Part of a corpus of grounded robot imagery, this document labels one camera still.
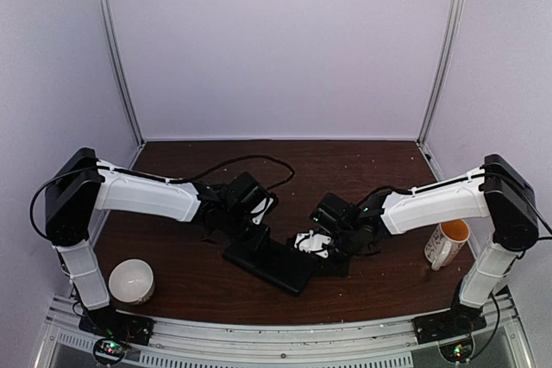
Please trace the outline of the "black zip tool case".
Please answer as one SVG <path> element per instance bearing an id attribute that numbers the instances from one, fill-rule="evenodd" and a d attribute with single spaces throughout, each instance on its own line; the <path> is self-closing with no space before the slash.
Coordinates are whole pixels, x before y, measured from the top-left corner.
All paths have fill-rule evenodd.
<path id="1" fill-rule="evenodd" d="M 258 279 L 292 296 L 299 296 L 318 269 L 318 262 L 270 238 L 235 241 L 223 257 Z"/>

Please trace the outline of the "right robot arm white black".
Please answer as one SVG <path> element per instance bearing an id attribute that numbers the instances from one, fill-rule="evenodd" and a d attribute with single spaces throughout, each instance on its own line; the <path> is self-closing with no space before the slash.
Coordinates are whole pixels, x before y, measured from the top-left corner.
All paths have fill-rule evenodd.
<path id="1" fill-rule="evenodd" d="M 328 193 L 310 215 L 319 230 L 298 234 L 293 245 L 321 259 L 347 262 L 386 235 L 485 217 L 492 221 L 492 234 L 442 316 L 442 327 L 457 335 L 480 316 L 515 258 L 539 239 L 533 188 L 500 155 L 487 155 L 482 166 L 449 180 L 409 190 L 383 186 L 359 203 Z"/>

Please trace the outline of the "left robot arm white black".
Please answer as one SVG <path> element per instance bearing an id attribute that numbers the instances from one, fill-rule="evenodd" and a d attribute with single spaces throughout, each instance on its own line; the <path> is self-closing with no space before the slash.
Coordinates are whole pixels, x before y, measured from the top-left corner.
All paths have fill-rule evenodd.
<path id="1" fill-rule="evenodd" d="M 277 197 L 247 172 L 229 184 L 163 178 L 112 165 L 82 147 L 45 187 L 46 237 L 65 264 L 91 324 L 115 337 L 124 319 L 91 247 L 88 226 L 94 211 L 156 215 L 234 238 L 258 229 L 276 204 Z"/>

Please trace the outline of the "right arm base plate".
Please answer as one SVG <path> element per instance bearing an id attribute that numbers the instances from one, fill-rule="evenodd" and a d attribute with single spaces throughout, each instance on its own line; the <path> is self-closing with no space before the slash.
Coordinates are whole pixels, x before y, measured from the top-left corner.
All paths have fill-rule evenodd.
<path id="1" fill-rule="evenodd" d="M 486 327 L 482 306 L 467 306 L 456 298 L 447 310 L 417 316 L 412 320 L 419 345 L 468 335 Z"/>

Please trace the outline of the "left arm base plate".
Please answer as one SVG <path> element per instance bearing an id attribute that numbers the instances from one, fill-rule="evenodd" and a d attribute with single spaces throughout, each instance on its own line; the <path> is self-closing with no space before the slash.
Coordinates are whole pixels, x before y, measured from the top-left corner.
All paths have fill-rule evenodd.
<path id="1" fill-rule="evenodd" d="M 119 312 L 112 303 L 100 309 L 83 307 L 78 328 L 125 344 L 147 346 L 154 329 L 154 320 L 145 316 Z"/>

